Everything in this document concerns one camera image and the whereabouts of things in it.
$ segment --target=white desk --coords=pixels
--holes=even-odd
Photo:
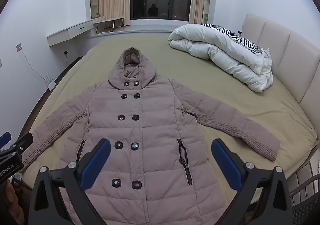
[[[51,35],[47,36],[47,41],[49,46],[53,46],[55,44],[61,43],[66,40],[70,40],[83,32],[86,32],[92,28],[94,28],[94,24],[104,20],[104,17],[99,17],[95,19],[91,19],[80,24],[76,24],[74,26],[62,29],[58,32],[55,32]]]

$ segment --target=beige bed sheet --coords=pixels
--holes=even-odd
[[[206,144],[208,157],[217,175],[221,189],[229,204],[236,192],[230,189],[222,172],[211,155],[211,142],[221,138],[232,152],[244,162],[253,162],[258,168],[273,169],[280,165],[289,177],[308,157],[316,140],[316,131],[305,113],[284,85],[274,77],[271,87],[261,93],[251,91],[245,84],[219,69],[211,61],[192,57],[175,50],[168,44],[168,35],[132,35],[108,38],[93,47],[62,79],[36,118],[32,129],[60,104],[86,87],[107,80],[108,73],[120,54],[128,47],[136,47],[154,64],[157,73],[189,86],[191,89],[219,99],[250,119],[260,123],[281,140],[275,162],[257,154],[241,139],[199,126]],[[33,186],[39,168],[43,165],[55,169],[68,136],[67,130],[52,147],[42,153],[22,175]]]

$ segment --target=zipper pocket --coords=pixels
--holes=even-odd
[[[77,159],[76,159],[76,162],[79,162],[80,160],[80,157],[81,157],[81,153],[82,153],[82,149],[83,149],[83,146],[84,146],[84,143],[85,143],[85,139],[81,141],[80,143],[80,147],[78,149],[78,152],[77,152]]]
[[[179,144],[179,155],[180,155],[179,163],[182,164],[182,166],[186,172],[188,184],[192,185],[192,178],[191,178],[191,173],[190,173],[189,164],[188,164],[187,149],[184,147],[182,140],[180,138],[178,138],[177,141]]]

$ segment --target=upholstered headboard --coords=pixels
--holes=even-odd
[[[296,32],[251,14],[244,20],[242,36],[263,49],[270,49],[273,74],[290,91],[319,133],[320,49]]]

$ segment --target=zebra print pillow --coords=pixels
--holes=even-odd
[[[214,24],[203,24],[203,26],[212,28],[214,30],[217,30],[217,31],[225,34],[226,36],[230,37],[233,41],[243,45],[245,48],[247,48],[248,50],[250,50],[254,54],[256,54],[256,53],[263,54],[263,50],[260,47],[258,47],[255,43],[236,34],[235,32],[233,32],[231,30],[228,30],[226,28],[223,28],[221,26],[214,25]]]

